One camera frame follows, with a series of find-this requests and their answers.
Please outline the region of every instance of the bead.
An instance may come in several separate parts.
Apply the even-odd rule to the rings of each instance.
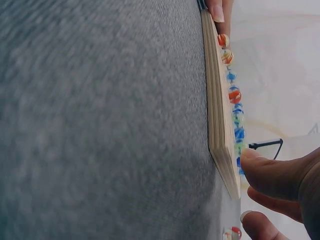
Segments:
[[[229,49],[223,49],[221,52],[221,59],[222,59],[223,64],[228,66],[234,60],[234,53],[232,51],[230,51]]]
[[[227,229],[223,233],[223,240],[241,240],[241,237],[242,237],[242,232],[236,226],[233,226]]]
[[[219,34],[218,35],[218,44],[222,48],[228,47],[230,44],[229,37],[226,34]]]
[[[245,117],[244,117],[243,112],[232,114],[232,122],[236,128],[241,128],[244,126],[244,119],[245,119]]]
[[[240,156],[242,153],[242,150],[246,147],[246,144],[244,143],[243,139],[238,139],[235,141],[234,144],[234,152],[237,156]]]
[[[233,83],[237,78],[237,74],[232,71],[232,70],[228,70],[226,72],[226,79],[230,82],[230,83]]]
[[[237,127],[234,130],[234,136],[236,141],[245,139],[245,136],[246,136],[245,129],[243,127]]]
[[[235,85],[232,85],[229,87],[229,100],[232,104],[238,104],[241,100],[241,92],[238,87]]]
[[[238,228],[238,227],[236,227],[236,226],[233,226],[232,228],[231,228],[231,230],[232,230],[232,240],[240,240],[241,239],[241,237],[242,237],[242,232],[241,232],[241,230]]]
[[[237,167],[241,167],[240,166],[240,157],[239,156],[236,158],[236,166]]]
[[[240,175],[245,175],[244,171],[242,170],[242,168],[239,168],[239,174]]]
[[[242,103],[236,103],[233,107],[233,109],[242,109],[244,106],[242,105]]]

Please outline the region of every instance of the orange bead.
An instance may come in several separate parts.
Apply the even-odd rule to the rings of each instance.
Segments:
[[[234,60],[234,53],[230,51],[229,49],[224,49],[221,53],[221,60],[223,64],[230,65],[232,61]]]
[[[218,35],[218,44],[222,48],[226,48],[230,44],[229,37],[226,34],[219,34]]]
[[[232,103],[232,104],[240,103],[241,97],[242,97],[242,95],[241,95],[240,90],[235,90],[235,91],[229,92],[229,100],[230,100],[230,103]]]

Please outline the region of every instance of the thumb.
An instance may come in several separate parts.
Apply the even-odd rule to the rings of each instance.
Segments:
[[[288,240],[261,212],[245,211],[240,220],[252,240]]]
[[[224,23],[225,16],[222,8],[222,0],[205,0],[205,4],[211,13],[213,21],[216,23]]]
[[[267,196],[297,201],[302,180],[313,166],[309,154],[289,161],[270,160],[253,150],[242,152],[240,163],[248,183]]]

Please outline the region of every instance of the fingernail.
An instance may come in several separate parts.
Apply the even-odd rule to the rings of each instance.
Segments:
[[[244,217],[245,217],[245,215],[247,215],[248,213],[251,213],[252,211],[244,211],[242,214],[241,214],[241,216],[240,216],[240,222],[242,223],[242,221],[243,221],[243,219],[244,219]]]
[[[224,11],[220,5],[215,5],[213,7],[213,20],[217,23],[224,23],[225,22],[225,16]]]
[[[241,154],[241,158],[246,159],[255,159],[257,157],[261,157],[260,153],[251,148],[245,148]]]

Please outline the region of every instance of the marble bead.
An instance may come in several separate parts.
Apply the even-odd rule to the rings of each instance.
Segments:
[[[230,39],[226,34],[219,34],[218,35],[218,44],[222,48],[226,48],[230,44]]]

